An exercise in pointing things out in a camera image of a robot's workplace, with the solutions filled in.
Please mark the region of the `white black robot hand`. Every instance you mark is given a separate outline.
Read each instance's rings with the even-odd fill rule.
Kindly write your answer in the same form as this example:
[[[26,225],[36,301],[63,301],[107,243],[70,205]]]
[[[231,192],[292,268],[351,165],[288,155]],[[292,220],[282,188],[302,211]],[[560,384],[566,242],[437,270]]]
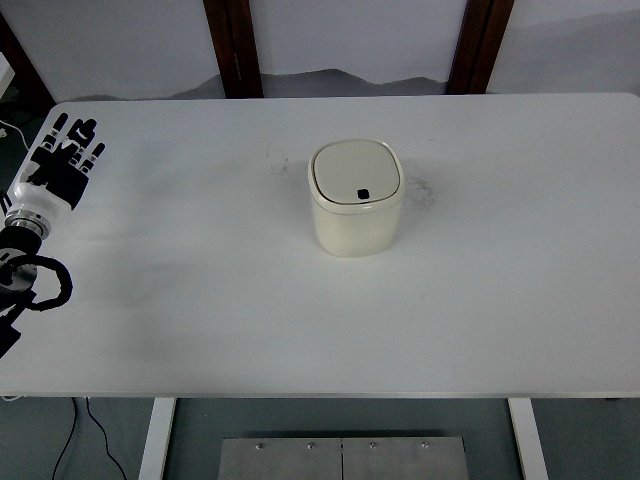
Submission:
[[[42,209],[73,211],[89,183],[90,173],[105,150],[95,143],[97,121],[59,115],[26,160],[14,186],[16,200]]]

